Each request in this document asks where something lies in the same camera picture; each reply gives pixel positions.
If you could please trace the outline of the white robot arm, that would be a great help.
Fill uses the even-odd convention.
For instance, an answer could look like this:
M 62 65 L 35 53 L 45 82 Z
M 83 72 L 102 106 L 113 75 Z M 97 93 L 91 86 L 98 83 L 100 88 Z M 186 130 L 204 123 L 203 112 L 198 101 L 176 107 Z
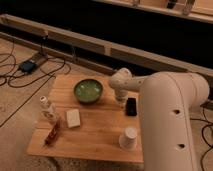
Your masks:
M 190 110 L 208 99 L 207 80 L 193 72 L 156 72 L 134 76 L 122 68 L 108 81 L 115 98 L 138 94 L 145 171 L 198 171 Z

